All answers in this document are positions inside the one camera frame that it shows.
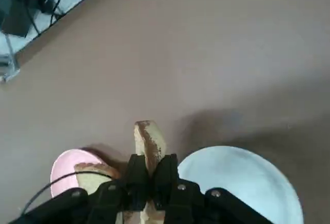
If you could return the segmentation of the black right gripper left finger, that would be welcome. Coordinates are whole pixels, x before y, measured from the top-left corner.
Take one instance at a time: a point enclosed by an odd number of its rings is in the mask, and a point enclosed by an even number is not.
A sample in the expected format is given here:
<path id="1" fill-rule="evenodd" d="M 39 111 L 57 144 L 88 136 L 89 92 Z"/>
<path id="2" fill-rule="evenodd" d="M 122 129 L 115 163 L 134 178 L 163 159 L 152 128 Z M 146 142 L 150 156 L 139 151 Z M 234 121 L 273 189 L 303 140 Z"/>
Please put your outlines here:
<path id="1" fill-rule="evenodd" d="M 75 187 L 28 209 L 46 189 L 65 178 L 61 176 L 39 190 L 12 223 L 116 223 L 123 221 L 124 211 L 142 211 L 149 198 L 150 176 L 145 157 L 133 154 L 125 174 L 101 184 L 93 194 Z"/>

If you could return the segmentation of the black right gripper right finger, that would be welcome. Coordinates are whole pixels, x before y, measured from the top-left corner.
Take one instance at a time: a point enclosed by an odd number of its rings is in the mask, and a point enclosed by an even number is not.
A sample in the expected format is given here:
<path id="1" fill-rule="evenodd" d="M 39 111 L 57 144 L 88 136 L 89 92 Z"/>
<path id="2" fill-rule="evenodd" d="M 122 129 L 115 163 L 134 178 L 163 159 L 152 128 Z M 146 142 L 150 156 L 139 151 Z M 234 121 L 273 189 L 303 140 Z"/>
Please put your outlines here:
<path id="1" fill-rule="evenodd" d="M 197 183 L 178 175 L 176 154 L 166 155 L 153 173 L 152 199 L 164 211 L 164 223 L 271 223 L 229 191 L 201 193 Z"/>

